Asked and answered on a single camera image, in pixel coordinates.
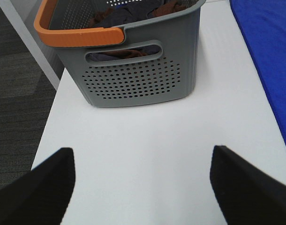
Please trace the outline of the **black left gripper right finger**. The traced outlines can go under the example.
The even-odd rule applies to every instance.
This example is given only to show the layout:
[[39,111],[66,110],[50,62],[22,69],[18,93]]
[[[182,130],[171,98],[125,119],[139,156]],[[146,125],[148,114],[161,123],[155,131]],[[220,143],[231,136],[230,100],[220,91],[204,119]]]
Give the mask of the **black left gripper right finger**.
[[286,225],[286,185],[226,146],[215,146],[210,182],[229,225]]

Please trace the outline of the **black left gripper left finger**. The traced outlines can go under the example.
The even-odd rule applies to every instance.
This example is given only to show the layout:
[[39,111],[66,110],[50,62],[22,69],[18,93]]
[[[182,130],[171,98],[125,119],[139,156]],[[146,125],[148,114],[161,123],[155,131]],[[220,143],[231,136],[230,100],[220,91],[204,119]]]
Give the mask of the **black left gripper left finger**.
[[59,225],[75,187],[71,148],[61,148],[0,189],[0,225]]

